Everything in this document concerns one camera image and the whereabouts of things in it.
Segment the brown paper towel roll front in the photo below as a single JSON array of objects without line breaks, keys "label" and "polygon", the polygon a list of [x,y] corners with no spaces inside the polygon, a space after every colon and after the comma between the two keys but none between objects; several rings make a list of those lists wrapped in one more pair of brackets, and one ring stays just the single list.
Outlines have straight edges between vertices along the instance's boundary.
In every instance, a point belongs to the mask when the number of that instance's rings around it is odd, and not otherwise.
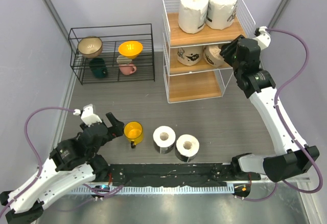
[{"label": "brown paper towel roll front", "polygon": [[221,44],[213,44],[204,48],[204,59],[215,68],[219,68],[225,63],[224,58],[220,55],[221,46]]}]

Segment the brown paper towel roll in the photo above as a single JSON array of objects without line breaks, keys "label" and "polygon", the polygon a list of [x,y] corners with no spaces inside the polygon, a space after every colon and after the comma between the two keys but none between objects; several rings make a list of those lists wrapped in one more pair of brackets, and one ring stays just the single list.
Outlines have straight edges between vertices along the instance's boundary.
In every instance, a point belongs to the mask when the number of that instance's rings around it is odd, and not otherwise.
[{"label": "brown paper towel roll", "polygon": [[182,47],[177,50],[177,60],[186,66],[196,65],[203,55],[203,46]]},{"label": "brown paper towel roll", "polygon": [[204,48],[204,59],[215,68],[219,68],[225,63],[224,58],[220,55],[221,46],[221,44],[213,44]]}]

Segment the brown paper towel roll back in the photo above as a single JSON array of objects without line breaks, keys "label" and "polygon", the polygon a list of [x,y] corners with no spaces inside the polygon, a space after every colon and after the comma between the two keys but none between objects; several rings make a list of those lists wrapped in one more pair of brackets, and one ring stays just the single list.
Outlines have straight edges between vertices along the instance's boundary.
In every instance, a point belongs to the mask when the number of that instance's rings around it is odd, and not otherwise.
[{"label": "brown paper towel roll back", "polygon": [[196,65],[203,55],[203,46],[182,47],[177,50],[177,60],[186,66]]}]

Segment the white roll dark wrap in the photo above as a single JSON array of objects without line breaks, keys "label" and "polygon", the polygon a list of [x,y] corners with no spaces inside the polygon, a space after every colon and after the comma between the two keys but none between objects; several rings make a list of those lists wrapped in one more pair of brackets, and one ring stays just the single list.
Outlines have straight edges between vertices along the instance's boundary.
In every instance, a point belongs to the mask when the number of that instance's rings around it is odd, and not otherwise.
[{"label": "white roll dark wrap", "polygon": [[192,161],[199,151],[199,141],[192,135],[181,135],[175,143],[175,155],[184,163]]},{"label": "white roll dark wrap", "polygon": [[153,132],[154,148],[160,154],[167,154],[173,148],[176,141],[175,131],[168,126],[160,126]]}]

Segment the white towel roll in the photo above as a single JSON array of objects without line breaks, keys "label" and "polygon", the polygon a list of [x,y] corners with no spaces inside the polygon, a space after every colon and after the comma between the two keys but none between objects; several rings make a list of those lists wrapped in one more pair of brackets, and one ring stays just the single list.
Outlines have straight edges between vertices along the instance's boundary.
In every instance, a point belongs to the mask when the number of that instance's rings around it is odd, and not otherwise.
[{"label": "white towel roll", "polygon": [[209,0],[180,0],[178,25],[188,34],[201,31],[205,25]]},{"label": "white towel roll", "polygon": [[230,27],[236,17],[238,0],[209,0],[206,24],[214,30]]}]

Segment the white towel roll front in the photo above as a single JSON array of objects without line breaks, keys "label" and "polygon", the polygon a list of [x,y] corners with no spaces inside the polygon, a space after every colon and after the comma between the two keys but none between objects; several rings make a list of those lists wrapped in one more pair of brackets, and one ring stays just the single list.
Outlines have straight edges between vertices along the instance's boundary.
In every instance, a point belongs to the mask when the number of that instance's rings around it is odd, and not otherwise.
[{"label": "white towel roll front", "polygon": [[236,17],[238,0],[209,0],[206,24],[214,30],[230,27]]}]

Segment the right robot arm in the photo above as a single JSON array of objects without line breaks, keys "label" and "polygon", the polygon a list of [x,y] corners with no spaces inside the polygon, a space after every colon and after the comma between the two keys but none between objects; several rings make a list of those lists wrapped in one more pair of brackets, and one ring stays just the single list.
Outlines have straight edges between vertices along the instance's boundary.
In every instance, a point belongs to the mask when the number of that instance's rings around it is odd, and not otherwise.
[{"label": "right robot arm", "polygon": [[260,68],[261,50],[268,47],[266,33],[256,38],[239,35],[222,46],[220,55],[233,68],[238,87],[259,112],[273,142],[273,156],[242,154],[233,158],[231,176],[241,181],[250,172],[280,182],[306,173],[320,156],[316,146],[308,146],[298,134],[283,105],[270,73]]}]

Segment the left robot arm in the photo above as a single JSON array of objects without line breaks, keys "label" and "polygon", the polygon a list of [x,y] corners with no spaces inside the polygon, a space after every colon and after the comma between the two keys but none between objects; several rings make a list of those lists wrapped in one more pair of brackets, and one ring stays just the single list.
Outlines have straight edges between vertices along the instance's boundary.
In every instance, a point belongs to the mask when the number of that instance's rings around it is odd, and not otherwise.
[{"label": "left robot arm", "polygon": [[37,171],[14,191],[1,193],[1,204],[9,208],[7,223],[32,223],[50,205],[69,191],[88,182],[108,179],[109,165],[98,154],[107,142],[124,134],[124,123],[112,113],[107,127],[96,118],[80,125],[81,132],[61,141]]}]

